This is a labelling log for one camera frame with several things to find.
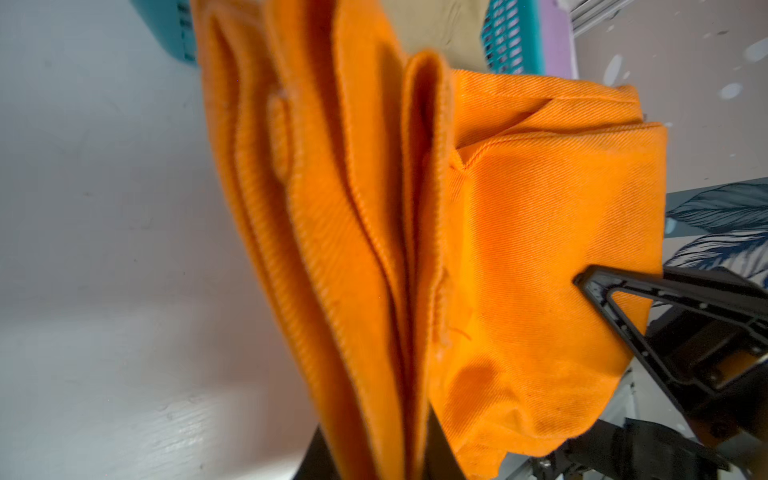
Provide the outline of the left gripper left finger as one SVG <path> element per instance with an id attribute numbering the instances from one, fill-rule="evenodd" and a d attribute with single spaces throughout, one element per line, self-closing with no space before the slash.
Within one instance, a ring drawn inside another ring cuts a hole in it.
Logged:
<path id="1" fill-rule="evenodd" d="M 409 438 L 406 420 L 385 418 L 370 426 L 356 403 L 331 403 L 318 413 L 318 426 L 295 479 L 466 477 L 433 405 L 413 425 L 421 444 Z"/>

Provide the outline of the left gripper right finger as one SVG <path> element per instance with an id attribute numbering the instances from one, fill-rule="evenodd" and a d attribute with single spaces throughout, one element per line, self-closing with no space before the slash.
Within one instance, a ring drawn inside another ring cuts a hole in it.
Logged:
<path id="1" fill-rule="evenodd" d="M 767 292 L 724 268 L 593 265 L 575 286 L 702 438 L 767 435 Z"/>

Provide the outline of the lilac pants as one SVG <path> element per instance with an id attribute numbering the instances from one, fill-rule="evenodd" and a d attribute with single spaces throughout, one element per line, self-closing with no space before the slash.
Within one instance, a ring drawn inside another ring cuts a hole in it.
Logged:
<path id="1" fill-rule="evenodd" d="M 579 73 L 567 2 L 540 0 L 538 5 L 545 75 L 577 80 Z"/>

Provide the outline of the khaki pants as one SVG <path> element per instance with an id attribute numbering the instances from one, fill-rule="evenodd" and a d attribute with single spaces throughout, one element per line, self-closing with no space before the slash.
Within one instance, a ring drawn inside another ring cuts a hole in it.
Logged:
<path id="1" fill-rule="evenodd" d="M 384 0 L 380 4 L 407 53 L 434 49 L 452 68 L 488 71 L 481 41 L 488 0 Z"/>

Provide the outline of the orange pants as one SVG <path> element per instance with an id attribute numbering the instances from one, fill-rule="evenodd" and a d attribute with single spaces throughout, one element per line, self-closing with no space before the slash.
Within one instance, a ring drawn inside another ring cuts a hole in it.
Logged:
<path id="1" fill-rule="evenodd" d="M 574 285 L 662 269 L 667 131 L 630 86 L 405 54 L 375 1 L 195 1 L 208 131 L 318 409 L 438 411 L 469 479 L 598 420 L 630 354 Z"/>

